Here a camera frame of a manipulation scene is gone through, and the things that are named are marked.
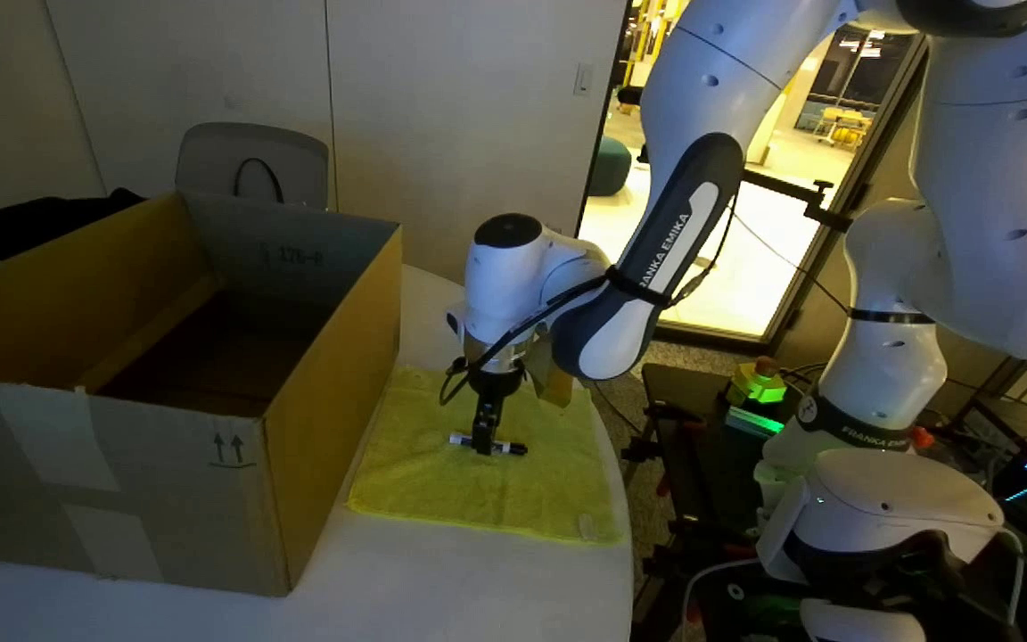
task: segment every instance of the cardboard box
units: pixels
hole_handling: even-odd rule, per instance
[[[0,562],[289,591],[400,349],[390,222],[167,195],[0,263]]]

